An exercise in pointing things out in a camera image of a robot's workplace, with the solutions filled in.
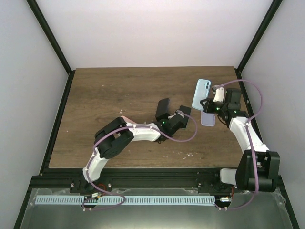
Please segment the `purple phone case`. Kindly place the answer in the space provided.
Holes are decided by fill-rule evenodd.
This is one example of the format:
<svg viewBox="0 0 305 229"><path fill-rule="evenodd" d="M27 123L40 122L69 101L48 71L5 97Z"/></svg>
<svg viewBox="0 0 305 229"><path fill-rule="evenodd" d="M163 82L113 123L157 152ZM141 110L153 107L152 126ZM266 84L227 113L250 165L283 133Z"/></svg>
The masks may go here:
<svg viewBox="0 0 305 229"><path fill-rule="evenodd" d="M201 125L213 127L215 125L215 114L201 111Z"/></svg>

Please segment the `light blue phone case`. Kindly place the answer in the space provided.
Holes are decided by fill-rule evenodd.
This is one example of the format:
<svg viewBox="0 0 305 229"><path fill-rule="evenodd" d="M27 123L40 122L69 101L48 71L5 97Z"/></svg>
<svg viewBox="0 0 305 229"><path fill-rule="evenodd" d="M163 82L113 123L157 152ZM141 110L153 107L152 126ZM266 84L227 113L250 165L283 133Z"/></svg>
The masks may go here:
<svg viewBox="0 0 305 229"><path fill-rule="evenodd" d="M193 96L192 108L203 111L203 106L200 101L204 100L209 95L211 81L206 79L199 79L196 84L196 89Z"/></svg>

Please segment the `phone from purple case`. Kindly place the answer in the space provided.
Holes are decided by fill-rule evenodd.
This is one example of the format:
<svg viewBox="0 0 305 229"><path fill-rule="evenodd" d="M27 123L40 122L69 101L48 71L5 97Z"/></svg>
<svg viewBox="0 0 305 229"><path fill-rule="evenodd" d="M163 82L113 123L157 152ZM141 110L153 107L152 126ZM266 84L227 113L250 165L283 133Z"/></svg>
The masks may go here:
<svg viewBox="0 0 305 229"><path fill-rule="evenodd" d="M187 106L184 106L184 105L181 105L179 110L183 113L183 115L187 115L189 116L191 114L191 108L190 107L187 107Z"/></svg>

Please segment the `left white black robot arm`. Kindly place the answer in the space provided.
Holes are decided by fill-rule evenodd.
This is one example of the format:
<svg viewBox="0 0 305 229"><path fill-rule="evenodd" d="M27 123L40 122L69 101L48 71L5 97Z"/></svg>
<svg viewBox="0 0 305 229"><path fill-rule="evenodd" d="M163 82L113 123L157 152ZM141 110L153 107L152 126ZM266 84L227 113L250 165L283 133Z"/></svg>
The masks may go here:
<svg viewBox="0 0 305 229"><path fill-rule="evenodd" d="M189 117L188 113L177 110L173 115L158 118L150 124L137 124L125 116L114 119L95 134L91 158L83 168L81 188L88 193L93 192L107 162L118 156L129 143L175 141L174 134L186 128Z"/></svg>

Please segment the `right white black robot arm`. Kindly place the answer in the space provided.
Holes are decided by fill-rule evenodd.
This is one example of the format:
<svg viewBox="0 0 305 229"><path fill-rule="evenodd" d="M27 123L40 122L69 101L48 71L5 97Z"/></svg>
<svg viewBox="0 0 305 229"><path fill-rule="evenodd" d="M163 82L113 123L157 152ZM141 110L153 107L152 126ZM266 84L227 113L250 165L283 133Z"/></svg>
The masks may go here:
<svg viewBox="0 0 305 229"><path fill-rule="evenodd" d="M212 188L223 192L229 184L244 191L274 192L277 187L280 156L262 142L250 117L241 110L242 92L236 88L213 87L214 98L200 101L204 112L217 115L234 134L243 153L236 169L223 168L212 179Z"/></svg>

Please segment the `right black frame post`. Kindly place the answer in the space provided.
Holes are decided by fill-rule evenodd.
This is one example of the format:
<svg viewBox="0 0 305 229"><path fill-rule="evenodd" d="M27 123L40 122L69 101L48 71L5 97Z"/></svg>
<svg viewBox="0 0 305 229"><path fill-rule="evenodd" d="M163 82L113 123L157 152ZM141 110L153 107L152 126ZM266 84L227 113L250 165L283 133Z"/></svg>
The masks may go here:
<svg viewBox="0 0 305 229"><path fill-rule="evenodd" d="M269 24L271 23L273 17L275 16L277 10L281 6L283 0L273 0L270 7L268 8L265 16L263 17L257 31L254 34L245 54L243 55L238 67L236 68L238 72L242 72L246 67L248 61L250 60L252 54L254 53L257 45L259 44L261 38L266 32Z"/></svg>

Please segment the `black frame post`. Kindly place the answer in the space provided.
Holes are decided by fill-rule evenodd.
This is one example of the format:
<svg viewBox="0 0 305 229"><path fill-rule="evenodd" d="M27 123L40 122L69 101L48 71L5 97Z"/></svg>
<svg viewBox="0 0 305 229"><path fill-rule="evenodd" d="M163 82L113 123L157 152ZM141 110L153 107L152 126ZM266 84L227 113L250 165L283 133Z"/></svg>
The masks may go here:
<svg viewBox="0 0 305 229"><path fill-rule="evenodd" d="M61 62L63 68L65 69L66 73L70 75L72 73L72 69L58 44L55 35L53 34L46 18L43 15L38 3L36 0L26 0L28 6L30 7L31 11L33 12L37 22L39 23L40 27L42 28L44 34L46 35L50 45L52 46L53 50L55 51L59 61Z"/></svg>
<svg viewBox="0 0 305 229"><path fill-rule="evenodd" d="M254 53L257 45L259 44L261 38L266 32L269 24L271 23L273 17L275 16L277 10L281 6L283 0L273 0L270 7L268 8L265 16L263 17L257 31L254 34L245 54L243 55L238 67L236 68L238 72L242 72L246 67L248 61L250 60L252 54Z"/></svg>

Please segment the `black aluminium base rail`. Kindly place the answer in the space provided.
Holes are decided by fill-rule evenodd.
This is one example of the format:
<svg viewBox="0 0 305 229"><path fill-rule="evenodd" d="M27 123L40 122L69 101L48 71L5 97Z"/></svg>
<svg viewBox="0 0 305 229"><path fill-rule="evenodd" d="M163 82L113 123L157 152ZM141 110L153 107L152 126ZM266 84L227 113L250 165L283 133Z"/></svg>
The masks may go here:
<svg viewBox="0 0 305 229"><path fill-rule="evenodd" d="M220 182L219 168L106 168L94 182L107 191L113 189L197 189L200 193L228 194L231 185ZM88 183L81 169L46 169L33 176L30 188L67 188L72 193L89 194L95 188Z"/></svg>

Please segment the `left black frame post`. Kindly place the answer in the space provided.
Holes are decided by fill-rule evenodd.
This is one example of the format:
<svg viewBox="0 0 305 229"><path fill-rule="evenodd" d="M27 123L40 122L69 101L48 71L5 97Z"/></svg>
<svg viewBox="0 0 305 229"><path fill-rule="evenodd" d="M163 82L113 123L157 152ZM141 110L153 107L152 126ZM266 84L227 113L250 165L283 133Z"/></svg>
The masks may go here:
<svg viewBox="0 0 305 229"><path fill-rule="evenodd" d="M46 35L50 45L52 46L53 50L55 51L59 61L61 62L63 68L65 69L66 73L70 75L72 73L72 69L58 44L55 35L53 34L46 18L43 15L38 3L36 0L26 0L28 6L30 7L31 11L33 12L37 22L39 23L40 27L42 28L44 34Z"/></svg>

